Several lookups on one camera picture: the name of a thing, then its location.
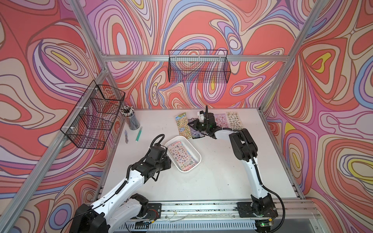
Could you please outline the purple pink sticker sheet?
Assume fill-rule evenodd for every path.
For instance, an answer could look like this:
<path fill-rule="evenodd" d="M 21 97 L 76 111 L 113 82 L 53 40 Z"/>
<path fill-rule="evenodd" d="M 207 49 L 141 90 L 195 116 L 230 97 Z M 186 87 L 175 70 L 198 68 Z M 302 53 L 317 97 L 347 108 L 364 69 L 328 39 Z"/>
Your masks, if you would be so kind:
<path fill-rule="evenodd" d="M 216 122 L 218 127 L 229 128 L 229 123 L 228 123 L 228 120 L 227 120 L 226 113 L 216 114 L 216 115 L 214 115 L 214 117 L 215 117 L 215 122 Z"/>

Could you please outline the dark bonbon drop sticker sheet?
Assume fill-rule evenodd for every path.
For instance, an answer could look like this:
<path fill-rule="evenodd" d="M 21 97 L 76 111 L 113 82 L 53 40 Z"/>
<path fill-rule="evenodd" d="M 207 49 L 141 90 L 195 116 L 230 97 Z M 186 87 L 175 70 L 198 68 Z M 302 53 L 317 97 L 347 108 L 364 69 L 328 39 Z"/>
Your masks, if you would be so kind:
<path fill-rule="evenodd" d="M 203 137 L 205 137 L 205 135 L 203 135 L 203 134 L 200 133 L 199 131 L 196 131 L 196 130 L 193 129 L 191 126 L 189 126 L 189 128 L 190 128 L 190 132 L 191 132 L 192 139 L 199 139 L 199 138 L 203 138 Z"/>

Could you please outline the green panda sticker sheet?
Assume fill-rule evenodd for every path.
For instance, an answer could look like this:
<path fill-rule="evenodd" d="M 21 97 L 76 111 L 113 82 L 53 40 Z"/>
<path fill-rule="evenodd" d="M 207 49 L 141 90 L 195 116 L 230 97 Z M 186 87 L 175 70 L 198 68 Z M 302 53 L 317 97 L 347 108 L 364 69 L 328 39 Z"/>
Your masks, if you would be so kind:
<path fill-rule="evenodd" d="M 175 117 L 175 120 L 178 127 L 179 135 L 185 137 L 186 139 L 192 138 L 186 112 L 177 115 Z"/>

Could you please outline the green beige sticker sheet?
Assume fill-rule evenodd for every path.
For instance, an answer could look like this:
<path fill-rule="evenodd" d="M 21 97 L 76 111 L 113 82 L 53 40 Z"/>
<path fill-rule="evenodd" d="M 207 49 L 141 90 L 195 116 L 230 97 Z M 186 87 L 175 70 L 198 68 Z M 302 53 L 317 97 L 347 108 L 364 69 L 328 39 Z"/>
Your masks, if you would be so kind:
<path fill-rule="evenodd" d="M 226 113 L 228 123 L 230 128 L 233 130 L 241 130 L 243 129 L 243 124 L 239 118 L 239 114 L 237 112 L 227 112 Z"/>

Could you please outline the white plastic storage box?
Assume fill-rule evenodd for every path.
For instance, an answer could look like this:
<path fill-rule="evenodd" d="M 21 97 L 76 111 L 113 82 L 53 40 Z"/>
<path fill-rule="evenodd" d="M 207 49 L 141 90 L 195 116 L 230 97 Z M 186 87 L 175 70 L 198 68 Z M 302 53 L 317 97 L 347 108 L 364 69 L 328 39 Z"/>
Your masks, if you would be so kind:
<path fill-rule="evenodd" d="M 182 173 L 188 173 L 196 168 L 202 161 L 201 154 L 194 148 L 190 141 L 184 136 L 176 136 L 169 140 L 167 155 Z"/>

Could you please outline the pink food sticker sheet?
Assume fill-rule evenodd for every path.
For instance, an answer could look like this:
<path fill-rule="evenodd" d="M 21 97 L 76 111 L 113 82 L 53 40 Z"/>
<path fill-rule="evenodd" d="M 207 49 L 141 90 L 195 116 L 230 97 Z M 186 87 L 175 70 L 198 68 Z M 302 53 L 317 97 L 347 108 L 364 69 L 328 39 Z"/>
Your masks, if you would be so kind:
<path fill-rule="evenodd" d="M 176 166 L 182 172 L 187 172 L 197 165 L 197 161 L 180 141 L 176 141 L 169 145 L 168 151 L 176 162 Z"/>

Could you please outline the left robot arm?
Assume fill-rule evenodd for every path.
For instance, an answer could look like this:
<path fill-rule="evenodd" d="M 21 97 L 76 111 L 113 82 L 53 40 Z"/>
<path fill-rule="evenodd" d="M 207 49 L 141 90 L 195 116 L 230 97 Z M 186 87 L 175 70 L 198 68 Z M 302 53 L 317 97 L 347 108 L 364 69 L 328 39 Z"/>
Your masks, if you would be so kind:
<path fill-rule="evenodd" d="M 113 233 L 128 220 L 147 216 L 148 199 L 136 193 L 150 179 L 157 181 L 160 172 L 171 168 L 167 147 L 156 136 L 147 153 L 129 165 L 125 178 L 108 193 L 91 204 L 82 204 L 66 223 L 71 233 Z"/>

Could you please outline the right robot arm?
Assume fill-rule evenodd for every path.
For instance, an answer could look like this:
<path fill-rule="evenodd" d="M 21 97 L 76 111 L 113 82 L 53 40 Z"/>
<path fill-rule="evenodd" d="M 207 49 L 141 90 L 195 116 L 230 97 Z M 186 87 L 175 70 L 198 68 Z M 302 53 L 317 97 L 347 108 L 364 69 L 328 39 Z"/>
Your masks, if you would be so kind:
<path fill-rule="evenodd" d="M 255 231 L 258 233 L 278 231 L 285 222 L 285 205 L 280 196 L 267 188 L 261 179 L 257 162 L 258 147 L 249 131 L 246 128 L 231 129 L 218 126 L 214 114 L 208 111 L 207 106 L 204 111 L 199 112 L 196 119 L 188 121 L 188 126 L 210 138 L 230 141 L 235 157 L 244 165 L 252 189 L 250 202 L 237 203 L 236 209 L 240 217 L 265 217 L 266 219 L 255 221 Z M 272 196 L 280 201 L 282 210 L 281 221 L 274 228 L 272 226 L 274 219 L 278 217 L 278 211 Z"/>

